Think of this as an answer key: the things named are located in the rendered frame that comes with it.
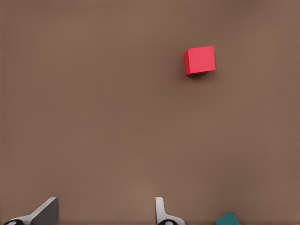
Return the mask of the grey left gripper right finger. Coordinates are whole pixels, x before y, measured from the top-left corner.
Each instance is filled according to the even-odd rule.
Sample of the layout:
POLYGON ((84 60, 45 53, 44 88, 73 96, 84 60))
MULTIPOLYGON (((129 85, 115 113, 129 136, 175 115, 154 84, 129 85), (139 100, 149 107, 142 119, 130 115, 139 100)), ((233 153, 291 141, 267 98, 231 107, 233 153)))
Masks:
POLYGON ((162 197, 155 197, 156 225, 185 225, 182 218, 169 215, 165 211, 162 197))

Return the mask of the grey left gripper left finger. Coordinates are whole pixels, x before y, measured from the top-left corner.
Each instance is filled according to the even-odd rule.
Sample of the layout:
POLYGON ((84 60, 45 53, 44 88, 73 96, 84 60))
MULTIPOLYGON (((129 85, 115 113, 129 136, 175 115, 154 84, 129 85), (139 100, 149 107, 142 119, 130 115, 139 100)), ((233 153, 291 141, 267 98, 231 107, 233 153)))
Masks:
POLYGON ((16 217, 3 225, 56 225, 59 220, 59 199, 50 197, 34 212, 16 217))

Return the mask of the teal cube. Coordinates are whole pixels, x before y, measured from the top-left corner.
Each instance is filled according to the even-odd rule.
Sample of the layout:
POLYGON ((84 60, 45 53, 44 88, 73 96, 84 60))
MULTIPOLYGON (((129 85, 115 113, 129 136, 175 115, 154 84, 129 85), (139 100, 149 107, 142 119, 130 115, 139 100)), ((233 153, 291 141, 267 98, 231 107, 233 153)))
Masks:
POLYGON ((226 213, 222 217, 218 218, 215 221, 215 224, 216 225, 241 225, 231 211, 226 213))

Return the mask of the red cube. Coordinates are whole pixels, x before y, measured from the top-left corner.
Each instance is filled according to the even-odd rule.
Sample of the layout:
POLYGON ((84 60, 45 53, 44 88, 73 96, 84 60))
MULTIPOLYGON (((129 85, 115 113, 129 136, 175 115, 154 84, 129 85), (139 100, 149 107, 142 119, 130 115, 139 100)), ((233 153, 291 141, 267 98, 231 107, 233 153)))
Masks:
POLYGON ((196 75, 216 70, 213 45, 187 49, 183 57, 186 75, 196 75))

